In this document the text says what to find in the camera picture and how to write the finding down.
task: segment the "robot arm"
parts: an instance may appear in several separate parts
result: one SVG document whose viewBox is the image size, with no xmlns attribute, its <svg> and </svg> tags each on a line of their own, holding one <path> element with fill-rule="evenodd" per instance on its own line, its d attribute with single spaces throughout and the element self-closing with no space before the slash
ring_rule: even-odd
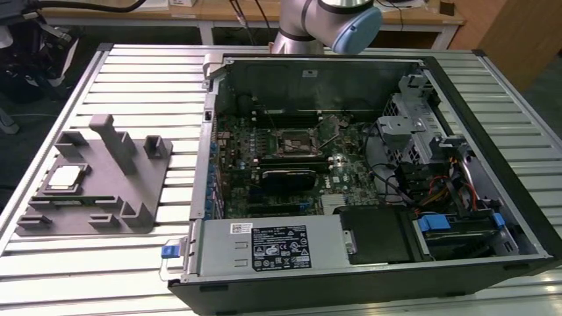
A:
<svg viewBox="0 0 562 316">
<path fill-rule="evenodd" d="M 283 0 L 274 53 L 322 54 L 323 45 L 358 54 L 382 25 L 374 0 Z"/>
</svg>

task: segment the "aluminum extrusion table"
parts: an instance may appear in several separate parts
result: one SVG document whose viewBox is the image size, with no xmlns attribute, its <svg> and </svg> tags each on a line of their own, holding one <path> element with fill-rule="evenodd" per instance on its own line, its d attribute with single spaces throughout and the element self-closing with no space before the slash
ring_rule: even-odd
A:
<svg viewBox="0 0 562 316">
<path fill-rule="evenodd" d="M 191 315 L 160 280 L 160 247 L 187 234 L 206 92 L 207 53 L 267 53 L 264 47 L 105 45 L 97 51 L 0 216 L 0 309 L 7 315 Z M 432 55 L 466 98 L 521 181 L 562 233 L 562 143 L 486 57 L 470 51 L 372 49 L 370 55 Z M 149 234 L 20 237 L 27 200 L 52 165 L 61 130 L 88 139 L 92 114 L 115 115 L 132 138 L 160 134 L 173 156 Z M 444 113 L 455 130 L 452 117 Z M 171 261 L 168 272 L 179 272 Z M 517 278 L 470 296 L 279 311 L 267 315 L 559 315 L 562 270 Z"/>
</svg>

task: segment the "cable on desk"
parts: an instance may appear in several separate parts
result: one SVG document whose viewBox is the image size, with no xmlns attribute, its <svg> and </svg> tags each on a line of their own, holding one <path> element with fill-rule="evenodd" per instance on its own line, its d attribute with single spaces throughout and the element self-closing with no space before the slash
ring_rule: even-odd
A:
<svg viewBox="0 0 562 316">
<path fill-rule="evenodd" d="M 147 0 L 137 0 L 132 5 L 128 7 L 109 7 L 107 5 L 95 5 L 92 3 L 81 3 L 81 2 L 67 2 L 67 1 L 39 1 L 36 4 L 37 9 L 44 8 L 67 8 L 67 9 L 84 9 L 84 10 L 95 10 L 95 11 L 104 11 L 112 13 L 128 13 L 136 9 L 147 2 Z"/>
<path fill-rule="evenodd" d="M 238 0 L 228 0 L 228 2 L 230 2 L 230 5 L 232 6 L 232 9 L 235 10 L 238 22 L 240 22 L 243 28 L 246 29 L 246 32 L 248 33 L 250 43 L 255 46 L 254 35 L 248 28 L 248 20 L 246 20 L 243 8 Z"/>
<path fill-rule="evenodd" d="M 398 12 L 400 14 L 400 32 L 404 30 L 404 19 L 402 18 L 402 9 L 408 9 L 412 6 L 411 5 L 395 5 L 391 1 L 388 1 L 388 3 L 391 5 L 384 5 L 380 0 L 376 0 L 376 2 L 379 3 L 379 5 L 382 5 L 386 8 L 395 8 L 398 9 Z"/>
<path fill-rule="evenodd" d="M 255 1 L 255 4 L 258 5 L 258 8 L 260 9 L 263 20 L 266 21 L 267 33 L 268 33 L 268 36 L 270 36 L 270 41 L 272 41 L 272 40 L 275 41 L 275 38 L 272 37 L 272 33 L 271 33 L 270 20 L 267 19 L 266 13 L 263 12 L 262 5 L 260 5 L 260 3 L 259 3 L 258 0 L 254 0 L 254 1 Z"/>
</svg>

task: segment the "warning label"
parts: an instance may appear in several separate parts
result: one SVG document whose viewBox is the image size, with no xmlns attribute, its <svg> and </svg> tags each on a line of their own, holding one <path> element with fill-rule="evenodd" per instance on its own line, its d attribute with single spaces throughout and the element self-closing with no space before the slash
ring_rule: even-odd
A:
<svg viewBox="0 0 562 316">
<path fill-rule="evenodd" d="M 252 268 L 275 271 L 311 268 L 307 227 L 252 228 Z"/>
</svg>

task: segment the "blue tab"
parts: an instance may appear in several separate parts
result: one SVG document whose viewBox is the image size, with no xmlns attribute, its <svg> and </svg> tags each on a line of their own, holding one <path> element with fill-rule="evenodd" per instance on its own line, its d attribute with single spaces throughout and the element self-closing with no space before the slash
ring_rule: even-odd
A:
<svg viewBox="0 0 562 316">
<path fill-rule="evenodd" d="M 427 232 L 430 230 L 430 225 L 427 224 L 427 219 L 424 219 L 424 217 L 418 219 L 418 226 L 422 232 Z"/>
<path fill-rule="evenodd" d="M 443 214 L 426 215 L 423 218 L 427 220 L 430 230 L 450 229 L 448 220 Z"/>
<path fill-rule="evenodd" d="M 494 222 L 498 228 L 503 228 L 503 226 L 506 226 L 506 221 L 503 219 L 502 214 L 494 213 Z"/>
<path fill-rule="evenodd" d="M 179 258 L 179 245 L 161 247 L 161 259 Z"/>
</svg>

